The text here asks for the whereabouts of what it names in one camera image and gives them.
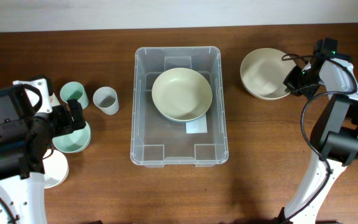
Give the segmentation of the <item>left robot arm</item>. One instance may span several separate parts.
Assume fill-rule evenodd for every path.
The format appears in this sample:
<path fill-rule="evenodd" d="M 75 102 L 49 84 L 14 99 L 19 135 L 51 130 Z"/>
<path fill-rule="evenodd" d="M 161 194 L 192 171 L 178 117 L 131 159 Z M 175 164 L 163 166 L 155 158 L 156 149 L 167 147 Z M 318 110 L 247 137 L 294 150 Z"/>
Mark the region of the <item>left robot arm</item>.
<path fill-rule="evenodd" d="M 46 223 L 47 149 L 86 126 L 77 100 L 52 106 L 52 95 L 47 77 L 0 89 L 0 223 Z"/>

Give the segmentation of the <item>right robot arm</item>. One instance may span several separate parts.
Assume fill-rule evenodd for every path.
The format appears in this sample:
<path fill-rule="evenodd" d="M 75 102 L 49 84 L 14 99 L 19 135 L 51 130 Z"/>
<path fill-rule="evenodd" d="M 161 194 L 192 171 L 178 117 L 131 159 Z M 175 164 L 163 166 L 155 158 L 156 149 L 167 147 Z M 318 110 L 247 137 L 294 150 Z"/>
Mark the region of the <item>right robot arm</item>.
<path fill-rule="evenodd" d="M 331 187 L 358 160 L 358 83 L 351 56 L 339 53 L 337 45 L 335 39 L 318 40 L 313 53 L 301 57 L 305 67 L 293 67 L 283 81 L 288 92 L 308 99 L 301 128 L 314 100 L 327 96 L 329 101 L 311 134 L 302 132 L 312 150 L 310 163 L 295 196 L 275 218 L 277 223 L 316 223 Z"/>

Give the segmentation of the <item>beige bowl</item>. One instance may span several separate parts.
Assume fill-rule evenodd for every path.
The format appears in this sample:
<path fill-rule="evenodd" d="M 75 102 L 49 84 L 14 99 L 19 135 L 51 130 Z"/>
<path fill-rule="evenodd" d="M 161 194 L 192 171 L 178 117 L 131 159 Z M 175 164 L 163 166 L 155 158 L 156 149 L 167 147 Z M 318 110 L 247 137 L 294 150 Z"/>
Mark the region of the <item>beige bowl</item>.
<path fill-rule="evenodd" d="M 283 84 L 296 66 L 294 61 L 282 61 L 285 53 L 261 48 L 247 54 L 241 63 L 241 81 L 246 90 L 262 100 L 278 100 L 290 94 Z"/>
<path fill-rule="evenodd" d="M 152 85 L 152 101 L 167 113 L 206 113 L 213 102 L 207 79 L 189 68 L 172 68 L 161 73 Z"/>

